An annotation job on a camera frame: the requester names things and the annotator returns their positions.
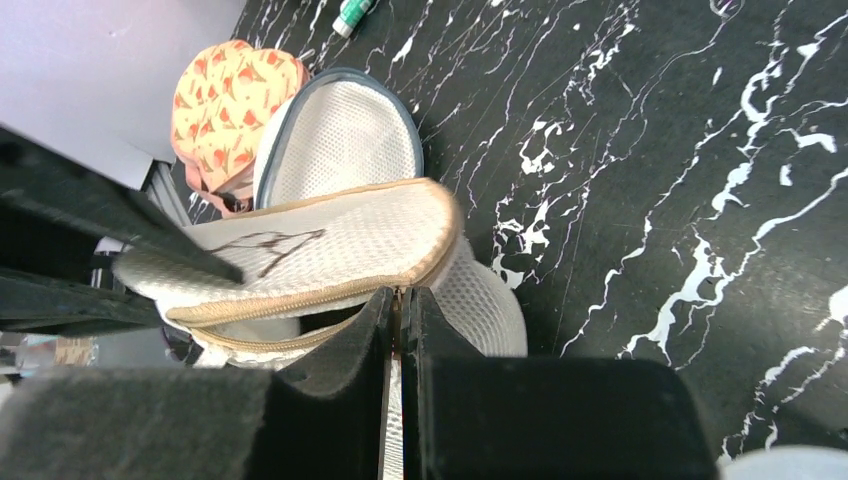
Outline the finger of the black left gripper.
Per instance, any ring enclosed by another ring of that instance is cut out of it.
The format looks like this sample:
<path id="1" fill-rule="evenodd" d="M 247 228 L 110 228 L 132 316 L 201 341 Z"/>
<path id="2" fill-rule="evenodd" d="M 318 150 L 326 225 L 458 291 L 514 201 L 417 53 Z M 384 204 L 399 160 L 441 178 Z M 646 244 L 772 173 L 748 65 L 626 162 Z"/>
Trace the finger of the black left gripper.
<path id="1" fill-rule="evenodd" d="M 162 325 L 144 297 L 3 268 L 3 332 L 90 337 Z"/>
<path id="2" fill-rule="evenodd" d="M 92 237 L 109 237 L 241 284 L 242 270 L 202 249 L 143 193 L 17 133 L 1 130 L 1 204 Z"/>

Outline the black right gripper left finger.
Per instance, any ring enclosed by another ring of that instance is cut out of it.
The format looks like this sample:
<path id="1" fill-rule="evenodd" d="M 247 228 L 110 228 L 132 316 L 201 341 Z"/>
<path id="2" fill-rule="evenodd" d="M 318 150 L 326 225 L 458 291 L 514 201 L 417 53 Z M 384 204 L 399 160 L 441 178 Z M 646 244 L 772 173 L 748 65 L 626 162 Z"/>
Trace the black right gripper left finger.
<path id="1" fill-rule="evenodd" d="M 5 479 L 377 479 L 394 294 L 280 370 L 56 368 L 1 409 Z"/>

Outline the white mesh bag beige zipper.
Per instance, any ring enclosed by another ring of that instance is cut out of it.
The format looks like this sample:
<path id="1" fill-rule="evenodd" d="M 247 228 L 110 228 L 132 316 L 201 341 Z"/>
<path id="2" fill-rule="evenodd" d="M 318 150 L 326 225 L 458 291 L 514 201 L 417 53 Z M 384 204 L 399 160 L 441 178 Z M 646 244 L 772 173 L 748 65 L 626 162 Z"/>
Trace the white mesh bag beige zipper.
<path id="1" fill-rule="evenodd" d="M 292 373 L 352 325 L 381 287 L 431 289 L 448 324 L 486 356 L 528 352 L 514 293 L 475 259 L 456 201 L 433 180 L 289 201 L 186 233 L 239 268 L 243 281 L 139 248 L 113 270 L 217 362 Z"/>

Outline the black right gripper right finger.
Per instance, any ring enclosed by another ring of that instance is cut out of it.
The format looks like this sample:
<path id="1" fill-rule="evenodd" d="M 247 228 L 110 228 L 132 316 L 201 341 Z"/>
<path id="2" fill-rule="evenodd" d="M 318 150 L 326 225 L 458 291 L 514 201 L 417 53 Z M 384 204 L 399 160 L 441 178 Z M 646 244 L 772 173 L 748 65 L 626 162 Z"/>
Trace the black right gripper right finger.
<path id="1" fill-rule="evenodd" d="M 652 361 L 487 357 L 415 287 L 400 320 L 408 479 L 715 479 L 682 380 Z"/>

